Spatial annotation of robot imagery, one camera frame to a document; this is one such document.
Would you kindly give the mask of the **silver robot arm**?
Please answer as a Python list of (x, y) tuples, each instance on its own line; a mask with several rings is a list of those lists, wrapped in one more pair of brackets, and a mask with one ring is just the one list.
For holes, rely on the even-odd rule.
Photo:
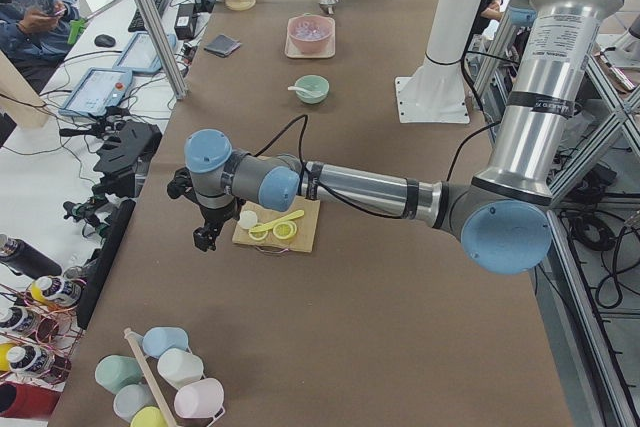
[(604, 19), (624, 0), (510, 0), (504, 19), (530, 36), (487, 167), (467, 185), (423, 183), (279, 155), (261, 159), (235, 149), (220, 131), (186, 141), (186, 164), (168, 184), (170, 197), (196, 204), (204, 225), (195, 245), (207, 251), (224, 226), (253, 202), (288, 210), (296, 196), (337, 200), (389, 219), (420, 220), (455, 236), (484, 269), (517, 274), (547, 254), (546, 179)]

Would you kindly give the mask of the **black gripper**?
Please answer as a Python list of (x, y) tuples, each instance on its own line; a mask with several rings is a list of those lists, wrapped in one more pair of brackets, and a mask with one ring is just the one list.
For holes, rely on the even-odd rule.
[(167, 185), (167, 194), (171, 199), (185, 197), (196, 204), (204, 219), (204, 226), (193, 231), (194, 246), (202, 251), (215, 251), (216, 240), (224, 224), (231, 219), (239, 219), (240, 201), (226, 193), (200, 200), (186, 167), (174, 172), (173, 179)]

